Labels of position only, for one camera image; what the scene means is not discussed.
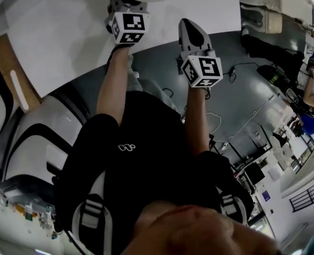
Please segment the black square monitor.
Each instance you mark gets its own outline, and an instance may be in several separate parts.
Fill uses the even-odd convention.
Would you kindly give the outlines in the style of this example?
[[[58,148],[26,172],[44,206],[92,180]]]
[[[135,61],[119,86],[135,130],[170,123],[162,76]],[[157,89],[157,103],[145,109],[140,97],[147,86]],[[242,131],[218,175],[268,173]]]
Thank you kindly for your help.
[[[255,186],[259,183],[262,179],[265,178],[264,173],[262,172],[261,168],[257,163],[252,163],[244,169],[248,179],[250,180],[251,184]]]

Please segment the person's right forearm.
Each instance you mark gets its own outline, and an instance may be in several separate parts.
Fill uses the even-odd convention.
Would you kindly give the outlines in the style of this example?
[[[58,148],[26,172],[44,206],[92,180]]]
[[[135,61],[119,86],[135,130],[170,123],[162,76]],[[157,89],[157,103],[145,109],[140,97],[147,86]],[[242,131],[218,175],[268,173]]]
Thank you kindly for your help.
[[[194,156],[209,150],[205,96],[206,91],[203,88],[188,88],[185,136],[190,152]]]

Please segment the white carved stool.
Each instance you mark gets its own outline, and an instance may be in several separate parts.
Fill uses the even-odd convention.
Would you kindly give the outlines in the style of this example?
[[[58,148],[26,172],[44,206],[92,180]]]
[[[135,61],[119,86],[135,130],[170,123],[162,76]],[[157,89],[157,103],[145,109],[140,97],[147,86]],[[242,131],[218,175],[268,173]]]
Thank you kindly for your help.
[[[278,34],[282,32],[282,15],[262,7],[246,6],[241,4],[242,25],[248,26],[257,32]]]

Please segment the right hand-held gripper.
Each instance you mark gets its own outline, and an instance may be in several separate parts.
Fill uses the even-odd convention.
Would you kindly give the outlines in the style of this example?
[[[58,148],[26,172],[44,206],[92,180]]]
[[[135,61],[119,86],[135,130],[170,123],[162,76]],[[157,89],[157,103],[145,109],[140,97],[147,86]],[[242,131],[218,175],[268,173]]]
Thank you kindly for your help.
[[[216,56],[208,34],[195,22],[179,22],[179,74],[191,88],[211,88],[223,79],[221,59]]]

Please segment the person's black shirt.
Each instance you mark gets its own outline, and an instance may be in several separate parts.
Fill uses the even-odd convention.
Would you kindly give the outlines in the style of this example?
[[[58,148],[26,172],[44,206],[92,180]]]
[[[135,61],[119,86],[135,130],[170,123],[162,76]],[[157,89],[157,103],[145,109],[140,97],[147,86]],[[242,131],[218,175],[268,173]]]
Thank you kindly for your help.
[[[106,114],[85,123],[55,181],[54,198],[62,227],[95,255],[104,254],[106,213],[112,255],[120,255],[152,202],[211,208],[240,223],[253,210],[229,160],[212,151],[190,153],[179,113],[140,91],[126,94],[121,124]]]

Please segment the person's grey trousers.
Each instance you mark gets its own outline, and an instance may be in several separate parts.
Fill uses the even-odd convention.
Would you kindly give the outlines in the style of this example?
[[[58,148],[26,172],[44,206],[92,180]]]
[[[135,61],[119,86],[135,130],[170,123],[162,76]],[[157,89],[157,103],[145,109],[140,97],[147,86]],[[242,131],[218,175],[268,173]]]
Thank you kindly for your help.
[[[139,73],[132,69],[133,55],[130,54],[128,58],[128,84],[127,91],[141,91],[149,93],[159,100],[161,100],[165,105],[171,109],[178,112],[176,106],[172,102],[171,98],[162,91],[160,86],[154,81],[149,79],[141,79]]]

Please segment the brown cardboard box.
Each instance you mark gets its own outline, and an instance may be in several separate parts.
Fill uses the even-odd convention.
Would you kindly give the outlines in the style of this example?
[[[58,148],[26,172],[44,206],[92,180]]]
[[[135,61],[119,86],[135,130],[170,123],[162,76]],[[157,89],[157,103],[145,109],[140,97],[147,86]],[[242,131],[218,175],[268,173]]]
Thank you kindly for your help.
[[[0,72],[24,113],[40,106],[41,97],[25,74],[6,34],[0,36]]]

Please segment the person's left forearm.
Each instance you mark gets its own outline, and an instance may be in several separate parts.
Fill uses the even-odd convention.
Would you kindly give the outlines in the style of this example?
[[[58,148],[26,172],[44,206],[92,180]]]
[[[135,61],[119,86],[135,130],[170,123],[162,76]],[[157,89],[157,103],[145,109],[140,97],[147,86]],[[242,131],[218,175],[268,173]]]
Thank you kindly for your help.
[[[100,87],[96,113],[106,114],[122,123],[128,83],[129,45],[118,45],[108,60],[107,71]]]

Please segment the white drawer desk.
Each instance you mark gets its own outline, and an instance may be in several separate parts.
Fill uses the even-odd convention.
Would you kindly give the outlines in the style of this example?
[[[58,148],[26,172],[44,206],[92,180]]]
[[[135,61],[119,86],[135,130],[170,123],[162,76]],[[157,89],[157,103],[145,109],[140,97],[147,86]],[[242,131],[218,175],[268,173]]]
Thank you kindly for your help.
[[[31,84],[45,96],[104,65],[114,48],[105,27],[109,0],[5,0],[8,37]],[[132,53],[178,39],[187,18],[206,33],[240,29],[239,0],[148,2],[151,24]]]

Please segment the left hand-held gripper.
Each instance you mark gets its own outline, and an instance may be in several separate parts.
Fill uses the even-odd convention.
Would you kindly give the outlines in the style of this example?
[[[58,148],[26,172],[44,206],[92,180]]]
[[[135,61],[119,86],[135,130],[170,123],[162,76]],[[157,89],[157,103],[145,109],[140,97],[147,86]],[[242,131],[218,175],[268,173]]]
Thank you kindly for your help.
[[[117,45],[134,45],[147,33],[151,15],[146,2],[110,0],[105,26]]]

